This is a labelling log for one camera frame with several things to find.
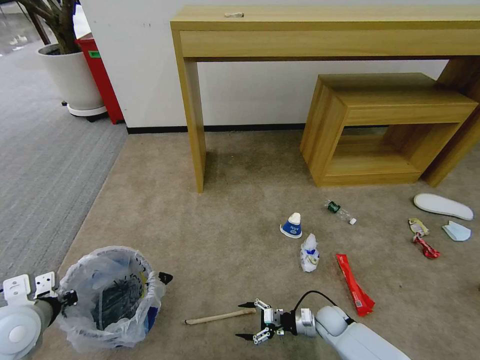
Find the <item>wooden shelf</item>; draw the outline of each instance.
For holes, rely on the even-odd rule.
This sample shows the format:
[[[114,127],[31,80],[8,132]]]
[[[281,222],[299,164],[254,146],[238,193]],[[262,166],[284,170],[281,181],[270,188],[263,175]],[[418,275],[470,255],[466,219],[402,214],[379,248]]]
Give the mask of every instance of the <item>wooden shelf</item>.
[[[476,106],[421,73],[319,75],[300,150],[317,186],[413,183]]]
[[[420,174],[383,136],[344,135],[338,141],[322,184],[408,183],[415,182]]]

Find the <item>wooden stick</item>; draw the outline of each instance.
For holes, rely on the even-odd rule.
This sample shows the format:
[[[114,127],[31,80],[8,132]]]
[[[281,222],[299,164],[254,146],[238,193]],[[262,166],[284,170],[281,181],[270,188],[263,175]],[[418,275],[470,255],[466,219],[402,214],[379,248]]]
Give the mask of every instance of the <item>wooden stick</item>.
[[[233,317],[240,316],[240,315],[255,314],[256,312],[257,312],[257,310],[255,310],[254,308],[245,308],[243,310],[229,312],[229,313],[226,313],[226,314],[214,315],[214,316],[208,316],[208,317],[201,317],[201,318],[198,318],[198,319],[185,320],[185,324],[195,325],[195,324],[201,324],[201,323],[209,323],[211,321],[233,318]]]

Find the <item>wooden desk drawer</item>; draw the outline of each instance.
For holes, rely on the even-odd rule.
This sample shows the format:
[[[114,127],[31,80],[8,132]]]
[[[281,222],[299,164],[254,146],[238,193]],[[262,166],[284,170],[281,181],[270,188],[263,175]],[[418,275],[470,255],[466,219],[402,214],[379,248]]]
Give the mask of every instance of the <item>wooden desk drawer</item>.
[[[480,29],[180,31],[184,58],[478,55]]]

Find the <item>potted plant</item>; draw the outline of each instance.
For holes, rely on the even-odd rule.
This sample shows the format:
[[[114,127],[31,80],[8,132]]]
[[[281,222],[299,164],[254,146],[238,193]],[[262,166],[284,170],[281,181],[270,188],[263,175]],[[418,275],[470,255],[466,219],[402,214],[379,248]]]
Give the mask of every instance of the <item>potted plant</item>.
[[[43,18],[58,43],[38,50],[47,71],[75,116],[106,112],[87,61],[76,43],[73,14],[76,0],[18,0],[31,14]]]

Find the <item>green label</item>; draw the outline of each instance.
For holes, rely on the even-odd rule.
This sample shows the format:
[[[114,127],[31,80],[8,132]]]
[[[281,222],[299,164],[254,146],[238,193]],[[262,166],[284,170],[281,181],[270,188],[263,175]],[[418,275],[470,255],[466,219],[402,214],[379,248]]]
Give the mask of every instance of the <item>green label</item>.
[[[98,51],[88,50],[88,54],[91,58],[100,59],[100,53]]]

